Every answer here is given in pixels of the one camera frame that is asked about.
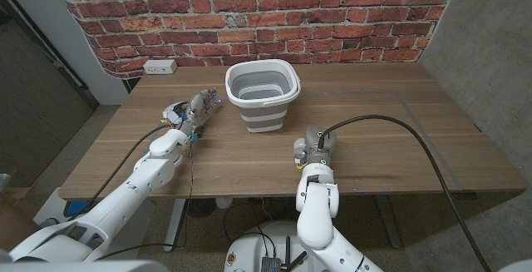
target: door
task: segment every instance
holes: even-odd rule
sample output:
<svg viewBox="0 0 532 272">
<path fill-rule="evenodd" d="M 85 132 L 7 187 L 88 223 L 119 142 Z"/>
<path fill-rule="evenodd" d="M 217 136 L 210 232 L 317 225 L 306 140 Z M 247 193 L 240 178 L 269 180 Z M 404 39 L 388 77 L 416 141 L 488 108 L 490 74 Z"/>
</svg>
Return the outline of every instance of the door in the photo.
<svg viewBox="0 0 532 272">
<path fill-rule="evenodd" d="M 0 174 L 30 186 L 92 114 L 26 33 L 0 25 Z"/>
</svg>

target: wire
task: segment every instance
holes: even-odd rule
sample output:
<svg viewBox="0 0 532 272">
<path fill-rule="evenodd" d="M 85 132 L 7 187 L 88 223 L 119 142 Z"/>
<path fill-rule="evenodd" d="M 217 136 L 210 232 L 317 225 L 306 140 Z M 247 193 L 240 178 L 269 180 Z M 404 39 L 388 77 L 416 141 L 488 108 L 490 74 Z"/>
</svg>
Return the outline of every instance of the wire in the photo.
<svg viewBox="0 0 532 272">
<path fill-rule="evenodd" d="M 142 141 L 147 138 L 148 136 L 150 136 L 151 134 L 155 133 L 156 131 L 162 129 L 162 128 L 165 128 L 165 127 L 169 127 L 169 125 L 163 125 L 163 126 L 157 126 L 155 129 L 151 130 L 150 132 L 148 132 L 147 134 L 143 135 L 142 138 L 140 138 L 134 145 L 133 147 L 131 147 L 131 149 L 129 150 L 129 152 L 127 153 L 126 156 L 124 156 L 124 159 L 122 159 L 122 161 L 120 162 L 120 164 L 118 164 L 118 166 L 116 167 L 116 169 L 113 171 L 113 173 L 111 173 L 111 175 L 107 178 L 107 181 L 101 185 L 100 189 L 98 189 L 98 191 L 92 196 L 92 198 L 85 204 L 85 206 L 83 206 L 81 208 L 81 210 L 77 211 L 77 213 L 75 213 L 72 217 L 70 217 L 70 219 L 68 221 L 72 221 L 74 220 L 75 218 L 77 218 L 77 216 L 79 216 L 84 210 L 86 210 L 94 200 L 96 200 L 96 198 L 98 197 L 98 195 L 106 188 L 107 185 L 109 185 L 109 182 L 111 182 L 111 180 L 113 179 L 113 177 L 115 177 L 116 175 L 116 172 L 118 172 L 118 170 L 124 165 L 124 163 L 126 162 L 127 158 L 129 158 L 131 156 L 131 153 L 133 153 L 133 151 L 135 150 L 135 148 L 140 144 L 142 143 Z"/>
<path fill-rule="evenodd" d="M 456 209 L 455 203 L 452 200 L 451 193 L 449 192 L 449 189 L 447 188 L 447 184 L 445 180 L 443 179 L 443 176 L 441 175 L 440 168 L 438 168 L 438 165 L 436 164 L 436 161 L 434 160 L 434 156 L 432 156 L 431 151 L 421 139 L 419 134 L 409 125 L 407 125 L 405 122 L 400 121 L 398 119 L 389 117 L 389 116 L 382 116 L 382 115 L 365 115 L 365 116 L 358 116 L 351 119 L 347 119 L 346 121 L 342 121 L 338 123 L 337 125 L 329 127 L 326 131 L 323 132 L 323 134 L 319 138 L 318 142 L 318 149 L 322 149 L 324 142 L 325 142 L 325 136 L 328 135 L 331 131 L 334 131 L 338 129 L 339 127 L 345 126 L 349 123 L 355 122 L 355 121 L 362 121 L 366 119 L 379 119 L 384 121 L 390 121 L 393 123 L 396 123 L 404 128 L 406 128 L 414 137 L 417 139 L 419 144 L 421 144 L 421 147 L 423 147 L 423 150 L 425 151 L 426 155 L 428 156 L 429 160 L 431 161 L 432 167 L 434 168 L 434 171 L 436 172 L 436 175 L 438 176 L 438 180 L 440 181 L 441 188 L 443 188 L 443 191 L 445 192 L 447 199 L 449 203 L 451 204 L 451 208 L 453 212 L 455 213 L 456 218 L 458 219 L 458 222 L 460 223 L 460 226 L 462 230 L 464 231 L 465 237 L 467 237 L 467 240 L 469 241 L 469 244 L 471 245 L 471 248 L 475 252 L 476 258 L 480 261 L 480 264 L 482 265 L 482 268 L 484 268 L 484 271 L 488 272 L 491 271 L 488 263 L 485 261 L 484 256 L 479 250 L 479 247 L 476 245 L 475 239 L 473 239 L 473 236 L 471 235 L 471 232 L 469 232 L 469 229 L 467 228 L 466 223 L 462 219 L 460 213 L 458 212 L 458 209 Z"/>
<path fill-rule="evenodd" d="M 224 233 L 225 233 L 225 237 L 227 238 L 227 240 L 229 241 L 230 244 L 233 244 L 233 242 L 236 240 L 231 240 L 231 238 L 229 238 L 229 233 L 227 232 L 227 228 L 225 227 L 225 219 L 227 218 L 227 214 L 234 208 L 237 208 L 237 207 L 240 207 L 240 206 L 248 206 L 251 210 L 253 210 L 253 212 L 255 213 L 255 218 L 257 220 L 257 228 L 259 229 L 259 232 L 260 234 L 263 235 L 263 242 L 264 242 L 264 248 L 266 249 L 266 256 L 268 257 L 268 247 L 266 245 L 266 239 L 264 238 L 266 235 L 264 234 L 263 230 L 260 228 L 260 220 L 259 220 L 259 214 L 257 214 L 257 211 L 255 208 L 253 208 L 250 204 L 247 204 L 247 203 L 243 203 L 243 204 L 238 204 L 238 205 L 233 205 L 231 206 L 227 211 L 225 211 L 225 214 L 224 214 L 224 218 L 222 219 L 222 226 L 224 227 Z M 276 258 L 277 256 L 277 250 L 275 249 L 275 245 L 273 244 L 273 241 L 272 241 L 272 246 L 273 246 L 273 257 Z"/>
</svg>

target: table leg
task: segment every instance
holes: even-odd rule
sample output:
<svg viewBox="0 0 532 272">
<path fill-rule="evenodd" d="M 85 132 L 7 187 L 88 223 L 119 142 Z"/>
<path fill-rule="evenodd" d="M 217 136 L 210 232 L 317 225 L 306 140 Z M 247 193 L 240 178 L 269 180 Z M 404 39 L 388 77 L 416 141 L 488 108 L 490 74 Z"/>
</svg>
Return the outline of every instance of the table leg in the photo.
<svg viewBox="0 0 532 272">
<path fill-rule="evenodd" d="M 179 237 L 181 229 L 181 221 L 183 215 L 185 215 L 185 203 L 187 200 L 175 200 L 174 209 L 172 210 L 172 216 L 170 217 L 170 223 L 168 224 L 168 230 L 166 231 L 165 244 L 174 244 Z M 172 252 L 174 247 L 164 246 L 165 252 Z"/>
<path fill-rule="evenodd" d="M 399 249 L 402 247 L 401 236 L 399 236 L 399 230 L 397 229 L 396 217 L 393 215 L 392 204 L 387 195 L 375 195 L 375 202 L 377 208 L 381 214 L 382 223 L 386 228 L 390 245 L 393 248 Z"/>
</svg>

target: white power strip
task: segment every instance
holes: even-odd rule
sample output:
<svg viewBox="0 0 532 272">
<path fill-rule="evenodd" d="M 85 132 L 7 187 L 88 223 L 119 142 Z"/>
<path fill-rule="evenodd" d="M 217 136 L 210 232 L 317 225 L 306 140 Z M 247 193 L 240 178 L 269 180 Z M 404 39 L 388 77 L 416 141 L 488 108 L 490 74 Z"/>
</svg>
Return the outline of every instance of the white power strip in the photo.
<svg viewBox="0 0 532 272">
<path fill-rule="evenodd" d="M 175 60 L 148 60 L 143 67 L 146 74 L 172 74 L 177 63 Z"/>
</svg>

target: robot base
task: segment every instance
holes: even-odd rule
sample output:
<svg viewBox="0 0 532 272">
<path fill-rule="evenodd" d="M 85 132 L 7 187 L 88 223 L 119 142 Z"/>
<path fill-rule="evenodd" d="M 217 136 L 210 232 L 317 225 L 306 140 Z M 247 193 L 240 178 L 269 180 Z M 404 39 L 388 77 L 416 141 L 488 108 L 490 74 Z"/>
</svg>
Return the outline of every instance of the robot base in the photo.
<svg viewBox="0 0 532 272">
<path fill-rule="evenodd" d="M 260 228 L 265 235 L 272 239 L 275 244 L 276 257 L 280 259 L 284 267 L 305 251 L 299 244 L 295 222 L 287 220 L 270 221 L 261 224 Z M 255 226 L 247 232 L 259 232 L 259 229 Z M 288 263 L 286 262 L 287 236 L 290 237 L 290 261 Z M 268 238 L 265 239 L 268 255 L 273 257 L 272 243 Z M 262 235 L 242 236 L 229 247 L 225 257 L 224 272 L 259 272 L 262 269 L 265 255 L 266 249 L 264 248 Z M 308 254 L 303 258 L 303 263 L 296 265 L 292 271 L 322 272 L 324 270 L 327 270 L 325 266 L 318 259 Z"/>
</svg>

